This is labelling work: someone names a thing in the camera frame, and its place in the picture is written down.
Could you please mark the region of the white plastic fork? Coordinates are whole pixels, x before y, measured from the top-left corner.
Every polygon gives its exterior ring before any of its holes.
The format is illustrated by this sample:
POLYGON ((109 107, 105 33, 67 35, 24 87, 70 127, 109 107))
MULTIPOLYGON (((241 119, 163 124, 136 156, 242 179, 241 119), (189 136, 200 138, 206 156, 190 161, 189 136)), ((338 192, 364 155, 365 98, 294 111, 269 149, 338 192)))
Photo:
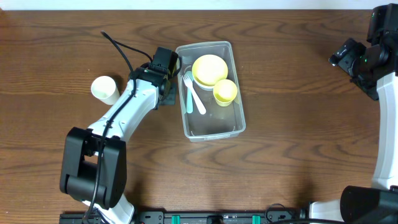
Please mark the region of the white plastic fork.
POLYGON ((185 86, 191 91, 193 99, 195 101, 195 104, 196 104, 196 106, 198 108, 199 113, 204 115, 204 114, 206 114, 206 108, 205 108, 204 104, 202 103, 201 99, 199 98, 199 96, 197 95, 197 93, 196 93, 196 91, 195 91, 195 89, 193 87, 193 81, 191 79, 191 75, 192 75, 191 71, 186 72, 182 76, 183 82, 184 82, 185 86))

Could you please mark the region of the mint green plastic spoon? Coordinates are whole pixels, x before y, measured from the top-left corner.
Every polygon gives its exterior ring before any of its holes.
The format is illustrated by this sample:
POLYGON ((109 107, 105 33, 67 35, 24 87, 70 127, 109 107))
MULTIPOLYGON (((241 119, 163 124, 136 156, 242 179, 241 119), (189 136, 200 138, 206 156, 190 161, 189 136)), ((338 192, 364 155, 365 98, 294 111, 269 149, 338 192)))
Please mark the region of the mint green plastic spoon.
MULTIPOLYGON (((187 71, 185 74, 189 76, 191 80, 193 80, 193 75, 191 71, 187 71)), ((186 111, 188 114, 191 114, 193 112, 193 98, 189 88, 187 89, 186 111)))

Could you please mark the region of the white plastic bowl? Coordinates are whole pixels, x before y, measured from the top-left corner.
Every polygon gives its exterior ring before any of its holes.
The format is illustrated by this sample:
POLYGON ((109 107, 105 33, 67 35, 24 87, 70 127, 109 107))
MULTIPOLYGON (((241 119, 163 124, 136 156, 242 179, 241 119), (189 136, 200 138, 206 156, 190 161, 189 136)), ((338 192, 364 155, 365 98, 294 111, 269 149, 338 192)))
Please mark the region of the white plastic bowl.
POLYGON ((204 84, 200 83, 198 80, 196 80, 195 78, 193 80, 202 90, 213 91, 213 89, 214 89, 214 86, 204 85, 204 84))

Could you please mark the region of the yellow plastic bowl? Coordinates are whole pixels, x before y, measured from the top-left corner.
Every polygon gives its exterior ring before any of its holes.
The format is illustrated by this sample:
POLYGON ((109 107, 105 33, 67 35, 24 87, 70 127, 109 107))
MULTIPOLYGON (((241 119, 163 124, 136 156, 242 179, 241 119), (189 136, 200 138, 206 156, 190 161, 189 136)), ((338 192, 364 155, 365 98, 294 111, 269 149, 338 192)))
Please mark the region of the yellow plastic bowl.
POLYGON ((197 58, 192 66, 194 79, 203 86, 215 86, 228 76, 226 62, 217 55, 203 55, 197 58))

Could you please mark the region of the yellow plastic cup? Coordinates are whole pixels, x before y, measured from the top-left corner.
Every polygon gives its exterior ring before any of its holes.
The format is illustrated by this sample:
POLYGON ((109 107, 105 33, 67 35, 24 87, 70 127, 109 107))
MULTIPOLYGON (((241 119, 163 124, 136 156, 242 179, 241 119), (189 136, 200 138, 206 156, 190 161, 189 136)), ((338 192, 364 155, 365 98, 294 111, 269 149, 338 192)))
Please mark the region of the yellow plastic cup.
POLYGON ((226 107, 232 103, 238 94, 236 84, 228 79, 220 80, 213 88, 213 96, 219 106, 226 107))

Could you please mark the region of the white plastic cup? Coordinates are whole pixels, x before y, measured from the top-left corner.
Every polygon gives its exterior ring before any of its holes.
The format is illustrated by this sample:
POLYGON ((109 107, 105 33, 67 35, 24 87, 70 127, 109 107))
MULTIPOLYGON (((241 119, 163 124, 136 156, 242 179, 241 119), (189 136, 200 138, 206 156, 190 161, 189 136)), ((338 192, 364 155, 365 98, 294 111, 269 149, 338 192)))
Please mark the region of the white plastic cup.
POLYGON ((114 105, 119 97, 116 82, 109 76, 100 76, 91 84, 91 94, 107 105, 114 105))

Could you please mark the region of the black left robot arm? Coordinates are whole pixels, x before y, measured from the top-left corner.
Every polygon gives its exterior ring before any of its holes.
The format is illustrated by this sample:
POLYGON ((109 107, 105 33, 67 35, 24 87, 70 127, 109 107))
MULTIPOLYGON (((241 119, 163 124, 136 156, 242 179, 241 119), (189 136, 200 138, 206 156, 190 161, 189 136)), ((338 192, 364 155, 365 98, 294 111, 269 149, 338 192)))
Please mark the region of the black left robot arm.
POLYGON ((61 214, 60 223, 131 223, 134 206, 124 195, 127 142, 144 116, 173 88, 182 59, 159 47, 151 62, 133 70, 124 93, 97 122, 72 128, 66 136, 60 190, 89 206, 85 213, 61 214))

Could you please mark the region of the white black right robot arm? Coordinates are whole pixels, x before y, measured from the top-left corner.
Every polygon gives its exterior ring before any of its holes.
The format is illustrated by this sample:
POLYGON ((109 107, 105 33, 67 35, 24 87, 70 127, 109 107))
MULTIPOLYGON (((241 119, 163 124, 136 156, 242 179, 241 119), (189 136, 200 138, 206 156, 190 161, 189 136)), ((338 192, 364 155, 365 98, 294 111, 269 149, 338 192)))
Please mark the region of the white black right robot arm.
POLYGON ((397 5, 372 11, 365 47, 348 39, 329 59, 380 106, 371 187, 347 186, 340 199, 313 202, 300 223, 397 223, 397 5))

